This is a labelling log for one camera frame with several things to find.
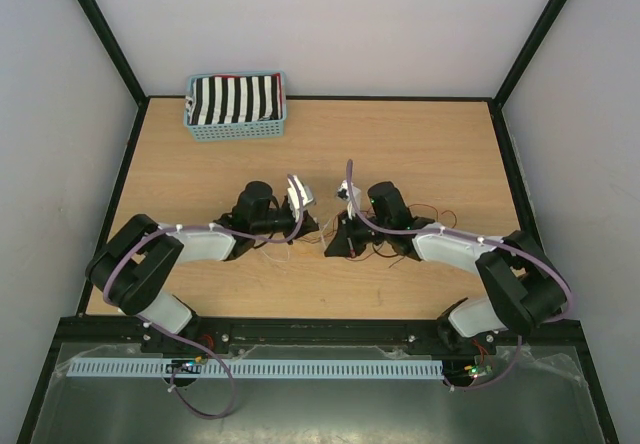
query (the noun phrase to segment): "black and white striped fabric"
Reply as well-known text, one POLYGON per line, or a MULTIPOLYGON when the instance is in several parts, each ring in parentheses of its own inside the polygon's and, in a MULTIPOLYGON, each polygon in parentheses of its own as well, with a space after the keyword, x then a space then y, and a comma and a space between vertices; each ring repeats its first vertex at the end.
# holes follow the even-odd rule
POLYGON ((199 78, 187 99, 192 126, 282 119, 280 74, 199 78))

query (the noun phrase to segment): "blue plastic basket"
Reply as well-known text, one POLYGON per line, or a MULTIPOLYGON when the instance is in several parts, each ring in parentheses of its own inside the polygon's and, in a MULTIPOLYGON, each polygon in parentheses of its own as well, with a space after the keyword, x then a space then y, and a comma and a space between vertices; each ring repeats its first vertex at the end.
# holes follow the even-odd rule
POLYGON ((287 118, 287 98, 284 92, 284 73, 282 71, 255 72, 212 72, 191 76, 187 81, 187 96, 193 96, 193 84, 196 79, 222 74, 225 76, 269 76, 280 74, 280 92, 282 93, 282 119, 275 121, 254 121, 235 124, 190 125, 189 113, 184 111, 183 124, 196 141, 229 141, 232 139, 258 139, 278 137, 284 134, 284 120, 287 118))

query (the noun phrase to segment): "black metal frame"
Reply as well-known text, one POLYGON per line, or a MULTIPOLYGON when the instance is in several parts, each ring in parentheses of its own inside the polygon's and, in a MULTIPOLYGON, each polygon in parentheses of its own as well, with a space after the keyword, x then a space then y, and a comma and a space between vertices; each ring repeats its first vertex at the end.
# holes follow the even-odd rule
MULTIPOLYGON (((529 38, 520 51, 504 83, 495 98, 468 97, 369 97, 369 96, 293 96, 289 99, 341 99, 341 100, 402 100, 402 101, 456 101, 486 102, 502 156, 507 180, 520 226, 530 233, 538 243, 540 235, 535 223, 531 204, 522 179, 519 164, 513 149, 509 131, 505 124, 502 108, 522 77, 527 65, 551 28, 556 17, 567 0, 549 0, 542 15, 538 19, 529 38)), ((147 96, 131 67, 129 66, 115 36, 111 32, 95 0, 78 0, 87 18, 94 27, 114 65, 118 69, 131 95, 138 104, 138 113, 133 123, 129 143, 125 151, 117 181, 109 202, 104 224, 98 238, 96 249, 103 246, 111 229, 118 202, 126 181, 127 173, 144 118, 152 97, 183 96, 147 96)), ((60 320, 58 329, 47 355, 45 364, 36 386, 31 405, 27 412, 18 442, 28 443, 44 402, 49 379, 62 344, 82 343, 131 343, 142 345, 165 353, 175 352, 169 343, 157 340, 153 336, 150 341, 142 339, 149 331, 141 326, 136 318, 122 316, 85 316, 91 283, 86 282, 77 309, 77 315, 60 320)), ((435 321, 398 321, 398 320, 318 320, 318 319, 235 319, 207 318, 201 320, 201 326, 216 338, 217 350, 225 352, 229 346, 247 346, 253 344, 310 344, 310 345, 378 345, 381 347, 402 347, 409 353, 430 354, 438 359, 468 359, 466 355, 454 355, 434 341, 435 321), (226 334, 229 339, 223 340, 226 334)), ((516 336, 502 333, 496 336, 493 345, 514 344, 516 336)), ((563 321, 546 324, 537 329, 527 341, 531 345, 541 346, 574 346, 582 366, 584 376, 589 383, 591 395, 605 439, 609 443, 618 442, 615 428, 609 414, 607 404, 591 359, 580 323, 563 321)))

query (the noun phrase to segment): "wooden table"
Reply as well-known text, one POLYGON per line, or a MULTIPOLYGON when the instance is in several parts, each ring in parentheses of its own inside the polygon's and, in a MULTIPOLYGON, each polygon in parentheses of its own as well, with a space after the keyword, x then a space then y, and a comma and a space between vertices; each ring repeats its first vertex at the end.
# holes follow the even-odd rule
MULTIPOLYGON (((112 233, 137 213, 166 223, 210 222, 230 211, 252 180, 268 182, 281 198, 287 173, 311 186, 318 200, 311 214, 322 226, 344 209, 334 194, 348 158, 365 193, 390 180, 407 204, 437 208, 445 225, 454 223, 451 213, 443 214, 448 209, 464 230, 504 235, 519 228, 485 103, 288 105, 282 138, 197 143, 182 126, 182 99, 152 99, 112 233)), ((412 211, 436 214, 428 207, 412 211)), ((180 265, 164 289, 204 316, 288 318, 433 319, 462 297, 484 294, 478 277, 438 263, 377 255, 364 262, 327 259, 321 243, 263 250, 233 262, 180 265)), ((116 312, 94 289, 87 313, 116 312)))

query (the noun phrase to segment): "white wall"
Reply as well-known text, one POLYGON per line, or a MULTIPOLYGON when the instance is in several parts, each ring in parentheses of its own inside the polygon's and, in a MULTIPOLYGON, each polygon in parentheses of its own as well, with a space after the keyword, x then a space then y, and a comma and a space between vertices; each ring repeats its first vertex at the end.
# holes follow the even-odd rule
POLYGON ((0 0, 0 442, 75 312, 135 105, 75 0, 0 0))
POLYGON ((506 106, 620 442, 640 421, 640 0, 570 0, 506 106))
POLYGON ((151 94, 283 69, 294 94, 493 96, 547 0, 97 0, 151 94))

